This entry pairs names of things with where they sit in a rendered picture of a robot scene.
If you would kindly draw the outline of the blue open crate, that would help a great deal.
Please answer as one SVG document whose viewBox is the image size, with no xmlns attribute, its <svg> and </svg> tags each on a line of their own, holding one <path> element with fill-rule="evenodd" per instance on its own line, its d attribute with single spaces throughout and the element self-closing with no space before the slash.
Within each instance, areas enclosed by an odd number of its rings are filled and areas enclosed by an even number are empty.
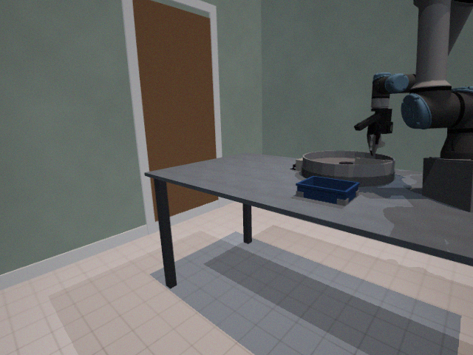
<svg viewBox="0 0 473 355">
<path fill-rule="evenodd" d="M 312 176 L 296 183 L 297 197 L 346 206 L 358 196 L 358 182 Z"/>
</svg>

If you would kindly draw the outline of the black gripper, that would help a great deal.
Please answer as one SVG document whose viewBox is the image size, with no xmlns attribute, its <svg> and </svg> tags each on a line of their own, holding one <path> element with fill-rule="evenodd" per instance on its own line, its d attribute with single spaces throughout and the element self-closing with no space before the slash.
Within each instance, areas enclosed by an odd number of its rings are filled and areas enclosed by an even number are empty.
<svg viewBox="0 0 473 355">
<path fill-rule="evenodd" d="M 378 112 L 375 112 L 375 114 L 379 114 L 381 116 L 381 119 L 377 120 L 373 124 L 370 124 L 367 130 L 367 143 L 369 145 L 370 154 L 372 156 L 375 156 L 377 148 L 385 146 L 385 142 L 381 140 L 381 134 L 392 133 L 391 125 L 393 126 L 393 122 L 391 122 L 392 109 L 388 109 L 388 108 L 371 109 L 371 111 L 376 111 L 376 110 L 378 110 Z M 382 111 L 382 110 L 386 110 L 386 111 Z"/>
</svg>

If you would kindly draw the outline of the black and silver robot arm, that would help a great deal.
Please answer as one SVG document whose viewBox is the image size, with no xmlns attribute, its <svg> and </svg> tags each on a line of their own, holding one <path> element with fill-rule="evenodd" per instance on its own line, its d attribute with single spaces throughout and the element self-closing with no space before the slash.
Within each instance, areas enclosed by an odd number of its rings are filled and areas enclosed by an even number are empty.
<svg viewBox="0 0 473 355">
<path fill-rule="evenodd" d="M 387 108 L 390 94 L 410 93 L 401 104 L 406 125 L 447 128 L 440 158 L 473 159 L 473 87 L 452 89 L 446 81 L 448 55 L 473 0 L 413 0 L 413 4 L 418 7 L 416 74 L 374 74 L 371 107 Z"/>
</svg>

